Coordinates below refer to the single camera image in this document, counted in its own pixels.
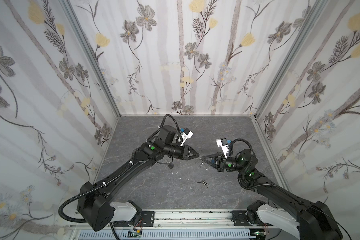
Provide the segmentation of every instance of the black cable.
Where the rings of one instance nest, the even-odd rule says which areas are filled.
[[[60,215],[60,217],[66,221],[69,221],[69,222],[78,222],[78,223],[83,223],[83,222],[87,222],[85,219],[82,219],[82,218],[73,218],[73,217],[69,217],[67,216],[64,212],[63,212],[63,209],[66,207],[66,205],[70,204],[71,202],[81,198],[81,197],[84,197],[88,194],[91,194],[99,189],[102,189],[103,187],[105,187],[106,185],[110,184],[111,182],[115,181],[116,179],[118,179],[119,177],[121,177],[122,175],[124,175],[130,168],[131,166],[133,165],[131,163],[131,161],[133,162],[133,160],[135,159],[135,154],[136,154],[136,151],[138,150],[138,148],[136,148],[133,152],[132,152],[132,156],[131,156],[131,159],[130,159],[130,162],[128,163],[128,165],[120,172],[120,174],[118,174],[117,176],[111,178],[110,180],[108,180],[107,182],[105,182],[105,184],[102,184],[102,185],[98,185],[86,192],[83,192],[81,194],[78,194],[68,200],[66,200],[65,202],[63,202],[60,206],[59,206],[59,209],[58,209],[58,213]]]
[[[177,132],[180,133],[179,125],[177,124],[175,118],[174,118],[172,115],[170,115],[170,114],[165,114],[165,115],[164,115],[163,120],[161,121],[161,124],[160,124],[160,128],[164,126],[164,122],[165,122],[165,119],[166,119],[167,117],[170,117],[170,118],[173,120],[173,122],[174,122],[175,125],[176,125],[176,130],[177,130]],[[152,133],[152,134],[147,138],[147,141],[148,141],[148,142],[151,141],[151,139],[160,131],[160,128],[158,128],[154,133]]]
[[[113,236],[117,239],[120,240],[120,238],[117,236],[115,228],[113,226],[113,223],[110,223],[110,229],[112,230]]]
[[[253,148],[252,148],[251,144],[250,144],[247,140],[242,139],[242,138],[236,138],[235,140],[233,140],[233,141],[229,144],[229,146],[228,146],[228,155],[229,155],[230,157],[232,156],[232,154],[233,154],[233,144],[234,144],[235,142],[238,142],[238,141],[246,143],[246,144],[248,145],[248,147],[250,148],[251,156],[250,156],[250,160],[248,161],[248,164],[247,164],[247,165],[250,166],[251,163],[252,163],[252,159],[253,159],[253,156],[254,156],[254,152],[253,152]]]
[[[269,201],[271,201],[271,202],[273,203],[273,205],[275,205],[276,209],[278,209],[277,206],[276,206],[276,204],[275,204],[272,200],[269,200],[269,199],[268,199],[268,205],[269,205]]]
[[[166,163],[157,161],[158,164],[170,164],[170,163],[172,163],[172,162],[173,162],[173,158],[172,158],[172,161],[171,161],[171,162],[166,162]]]
[[[268,240],[274,239],[274,238],[275,238],[275,237],[277,237],[280,233],[281,233],[281,229],[280,229],[279,233],[278,233],[278,234],[276,234],[276,236],[271,237],[271,238],[270,238],[270,239],[268,239]]]

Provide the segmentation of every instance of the yellow flower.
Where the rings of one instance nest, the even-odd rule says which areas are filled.
[[[204,4],[204,0],[193,0],[189,5],[189,9],[194,13],[199,13],[203,11]]]
[[[62,104],[60,107],[61,110],[66,111],[68,108],[65,104]]]
[[[91,102],[90,98],[83,98],[83,101],[81,102],[81,107],[85,108],[90,102]]]
[[[29,2],[28,17],[36,24],[42,24],[45,20],[43,11],[34,1]]]
[[[292,94],[288,95],[288,102],[289,102],[291,108],[293,108],[295,106],[295,97]]]
[[[247,33],[243,40],[241,41],[240,45],[243,47],[247,47],[249,45],[251,45],[252,43],[254,43],[255,39],[252,33]]]
[[[16,218],[16,214],[11,214],[10,215],[10,220],[14,220]]]
[[[193,83],[194,80],[190,77],[182,77],[181,80],[186,83]]]
[[[58,110],[58,111],[57,111],[58,116],[61,117],[61,118],[62,118],[62,113],[63,113],[62,110]]]
[[[62,24],[60,24],[60,23],[56,23],[56,27],[57,27],[57,29],[58,29],[58,31],[59,31],[59,33],[60,33],[61,35],[64,35],[64,34],[65,34],[64,25],[62,25]]]
[[[360,13],[350,17],[347,26],[352,31],[359,31],[360,30]]]
[[[210,18],[209,19],[209,28],[212,29],[212,28],[216,27],[216,25],[217,25],[217,20],[214,18]]]
[[[358,58],[360,57],[360,44],[352,51],[350,54],[351,58]]]
[[[109,39],[101,33],[96,33],[96,43],[101,47],[106,47],[109,44]]]

